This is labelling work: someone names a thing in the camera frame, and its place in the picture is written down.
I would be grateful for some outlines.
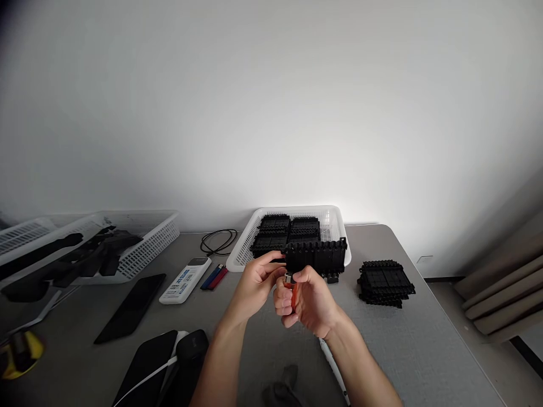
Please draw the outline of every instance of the floor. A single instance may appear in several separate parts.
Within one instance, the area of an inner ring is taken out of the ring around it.
[[[489,343],[463,314],[463,299],[451,283],[428,286],[507,407],[543,407],[543,379],[515,347]]]

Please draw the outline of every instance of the lighter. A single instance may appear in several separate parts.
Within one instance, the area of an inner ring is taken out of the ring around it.
[[[292,276],[293,273],[287,271],[284,277],[284,284],[286,288],[292,290],[292,300],[290,301],[290,305],[292,306],[292,313],[294,313],[296,309],[296,294],[298,293],[298,285]]]

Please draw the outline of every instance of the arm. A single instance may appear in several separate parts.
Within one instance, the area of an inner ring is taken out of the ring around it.
[[[316,336],[324,338],[356,407],[401,406],[402,402],[375,359],[370,354],[358,328],[335,303],[327,284],[310,266],[294,274],[298,286],[295,312],[288,304],[292,292],[283,278],[277,279],[275,310],[283,325],[301,323]]]
[[[284,263],[270,263],[282,257],[280,252],[270,252],[246,265],[205,355],[191,407],[235,407],[245,327],[266,302],[275,281],[285,274]]]
[[[358,328],[338,307],[336,324],[324,338],[353,406],[401,406],[402,402],[375,359]]]
[[[233,326],[221,321],[194,390],[190,406],[235,407],[238,394],[239,358],[247,322]]]

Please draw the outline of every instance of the black smartphone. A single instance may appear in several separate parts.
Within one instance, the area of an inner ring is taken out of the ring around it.
[[[138,280],[94,343],[106,343],[133,333],[165,277],[166,274],[157,274]]]
[[[166,332],[163,335],[149,339],[143,342],[137,349],[134,359],[124,376],[123,383],[113,401],[114,406],[121,397],[123,397],[132,387],[145,379],[149,374],[157,370],[171,357],[177,331]],[[155,407],[166,377],[166,369],[151,377],[140,387],[137,387],[132,393],[126,396],[119,403],[118,407],[137,406],[137,407]]]

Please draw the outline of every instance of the white plastic basket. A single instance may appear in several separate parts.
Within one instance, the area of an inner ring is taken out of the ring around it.
[[[81,233],[83,241],[56,251],[0,282],[0,288],[46,266],[82,245],[106,226],[115,225],[143,238],[128,248],[119,260],[113,276],[79,277],[73,284],[119,284],[133,279],[143,268],[179,236],[179,212],[165,211],[104,211],[92,215],[52,215],[21,223],[0,231],[0,265],[30,253],[71,233]]]
[[[99,212],[104,226],[115,225],[143,238],[121,255],[119,268],[113,276],[79,277],[73,285],[120,284],[133,279],[146,265],[179,236],[179,212],[164,211],[108,211]]]
[[[52,215],[40,217],[0,231],[0,266],[9,263],[40,247],[62,239],[71,233],[81,233],[82,242],[77,246],[57,250],[5,279],[0,288],[48,265],[85,243],[104,227],[103,217],[93,215]]]
[[[226,268],[233,272],[242,272],[245,265],[254,259],[250,251],[250,247],[255,241],[258,234],[258,226],[264,215],[286,214],[290,219],[298,217],[316,217],[321,225],[321,240],[333,241],[339,240],[340,237],[347,237],[345,225],[341,217],[341,211],[337,206],[322,205],[322,206],[284,206],[284,207],[264,207],[257,209],[251,216],[249,223],[245,226],[241,237],[234,246],[232,253],[226,260]],[[347,266],[351,262],[351,248],[347,247],[345,252],[344,265]]]

